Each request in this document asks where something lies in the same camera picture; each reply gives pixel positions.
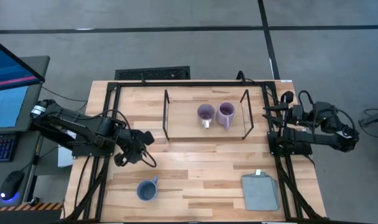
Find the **wood grain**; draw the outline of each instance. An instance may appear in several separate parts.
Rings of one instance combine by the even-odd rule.
[[[86,114],[102,111],[108,82],[93,82]],[[290,90],[293,83],[276,81],[278,95]],[[124,87],[119,99],[119,110],[127,117],[131,127],[150,130],[155,142],[148,151],[157,161],[151,168],[143,162],[117,167],[110,162],[104,197],[102,222],[205,222],[205,221],[283,221],[284,213],[277,211],[246,211],[241,176],[262,169],[277,179],[274,157],[269,154],[266,132],[269,130],[264,114],[262,92],[259,87],[249,88],[254,129],[245,140],[210,139],[208,141],[167,141],[162,131],[164,90],[168,90],[172,103],[193,100],[238,101],[242,87]],[[67,215],[73,210],[78,178],[85,157],[73,164],[65,197]],[[316,178],[315,168],[303,156],[292,156],[299,191],[320,215],[325,209]],[[91,158],[86,166],[78,201],[88,190]],[[145,179],[159,177],[159,192],[151,202],[137,198],[136,187]],[[290,209],[294,214],[291,194]],[[94,217],[98,193],[93,196],[90,216]]]
[[[205,129],[199,122],[197,116],[197,109],[204,101],[176,103],[171,101],[168,105],[167,116],[167,130],[168,136],[171,140],[174,139],[188,139],[195,138],[198,141],[208,138],[238,138],[241,139],[245,134],[243,120],[243,110],[238,100],[225,100],[233,104],[235,107],[234,118],[231,122],[229,130],[225,130],[224,126],[216,122],[216,118],[210,123],[210,128]],[[214,107],[215,111],[218,110],[221,101],[207,101],[208,104]]]

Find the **computer mouse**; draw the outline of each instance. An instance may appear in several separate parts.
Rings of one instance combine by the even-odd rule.
[[[9,200],[13,198],[22,183],[24,173],[16,170],[12,171],[2,183],[0,189],[0,196],[3,200]]]

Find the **keyboard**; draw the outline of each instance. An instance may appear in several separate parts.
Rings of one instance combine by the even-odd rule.
[[[16,134],[0,134],[0,162],[11,162],[16,146]]]
[[[189,66],[116,70],[115,80],[187,80]]]

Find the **mug handle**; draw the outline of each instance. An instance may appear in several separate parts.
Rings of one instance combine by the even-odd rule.
[[[228,130],[230,125],[231,124],[229,123],[229,117],[226,117],[226,120],[225,120],[225,123],[224,123],[225,130]]]
[[[159,180],[159,177],[157,177],[157,176],[155,176],[154,178],[153,178],[153,182],[154,182],[154,184],[157,184],[157,181]]]
[[[205,128],[205,129],[210,128],[210,122],[209,122],[208,120],[205,121],[205,123],[204,123],[204,128]]]

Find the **blue mug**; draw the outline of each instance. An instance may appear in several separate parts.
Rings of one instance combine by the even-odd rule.
[[[153,178],[153,180],[142,181],[137,188],[138,197],[144,201],[149,201],[156,198],[158,180],[159,178],[156,176]]]

